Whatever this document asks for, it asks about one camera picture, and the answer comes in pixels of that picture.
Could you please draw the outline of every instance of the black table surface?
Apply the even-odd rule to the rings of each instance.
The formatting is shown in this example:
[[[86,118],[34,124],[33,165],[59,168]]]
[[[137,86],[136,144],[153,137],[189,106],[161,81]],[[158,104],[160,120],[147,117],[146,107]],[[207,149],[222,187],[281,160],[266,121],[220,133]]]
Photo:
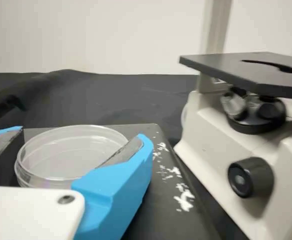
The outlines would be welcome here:
[[[16,83],[28,83],[26,89],[29,89],[34,78],[38,77],[48,78],[49,82],[54,83],[37,89],[36,94],[32,93],[33,97],[28,96],[26,110],[14,108],[4,115],[0,119],[0,129],[16,125],[30,129],[78,124],[156,123],[174,146],[182,133],[182,109],[197,78],[195,75],[113,75],[74,70],[61,70],[54,77],[51,76],[50,73],[0,73],[0,92],[9,90]],[[247,239],[192,172],[175,156],[170,146],[169,153],[174,156],[174,164],[181,170],[183,181],[195,196],[196,207],[192,212],[180,212],[176,208],[165,214],[150,212],[145,221],[157,219],[166,222],[163,226],[170,226],[171,229],[182,228],[184,234],[171,234],[168,227],[154,228],[158,231],[152,235],[155,238],[142,238],[138,235],[139,231],[134,229],[138,229],[137,226],[143,221],[134,223],[133,220],[124,239]],[[164,205],[156,201],[152,204]]]

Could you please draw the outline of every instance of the focus knob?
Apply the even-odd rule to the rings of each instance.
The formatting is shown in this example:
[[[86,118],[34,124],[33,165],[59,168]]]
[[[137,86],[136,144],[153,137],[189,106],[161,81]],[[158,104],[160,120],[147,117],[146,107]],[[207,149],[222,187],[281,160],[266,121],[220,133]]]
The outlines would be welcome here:
[[[228,181],[241,198],[269,196],[274,187],[274,174],[264,159],[249,157],[229,166]]]

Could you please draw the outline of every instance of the microscope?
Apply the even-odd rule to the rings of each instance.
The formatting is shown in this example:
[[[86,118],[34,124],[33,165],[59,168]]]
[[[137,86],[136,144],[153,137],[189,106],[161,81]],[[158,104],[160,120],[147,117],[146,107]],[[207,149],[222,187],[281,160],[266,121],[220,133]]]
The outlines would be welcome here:
[[[177,155],[252,240],[292,240],[292,56],[181,56],[200,71]]]

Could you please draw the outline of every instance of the white residue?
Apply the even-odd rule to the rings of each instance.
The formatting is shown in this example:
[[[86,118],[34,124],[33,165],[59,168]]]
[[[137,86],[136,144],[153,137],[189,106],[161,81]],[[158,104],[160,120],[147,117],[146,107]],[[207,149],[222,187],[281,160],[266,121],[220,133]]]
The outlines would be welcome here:
[[[165,150],[166,152],[169,152],[167,147],[166,147],[166,144],[164,142],[161,142],[161,143],[157,143],[157,150],[159,151],[162,151],[162,150]]]
[[[173,177],[174,177],[173,175],[168,175],[168,176],[164,177],[163,180],[171,179]]]
[[[174,199],[180,204],[180,208],[186,212],[189,212],[190,209],[194,207],[187,200],[194,198],[195,196],[188,189],[185,189],[180,196],[174,196]]]
[[[155,157],[159,157],[162,153],[159,151],[159,152],[153,152],[152,155],[155,156]]]
[[[179,178],[182,178],[181,171],[176,166],[174,166],[172,169],[167,168],[167,171],[169,171],[170,173],[176,174],[177,177],[179,177]]]
[[[183,193],[185,189],[188,189],[188,186],[185,183],[177,183],[176,188]]]

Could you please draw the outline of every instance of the metal screw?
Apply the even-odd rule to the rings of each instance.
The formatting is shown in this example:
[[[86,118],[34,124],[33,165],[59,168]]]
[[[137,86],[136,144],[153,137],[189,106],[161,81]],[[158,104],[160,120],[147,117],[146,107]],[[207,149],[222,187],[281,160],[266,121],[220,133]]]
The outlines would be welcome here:
[[[57,202],[59,204],[69,204],[69,203],[71,203],[74,200],[75,200],[75,197],[74,196],[65,195],[65,196],[62,196],[60,199],[58,199]]]

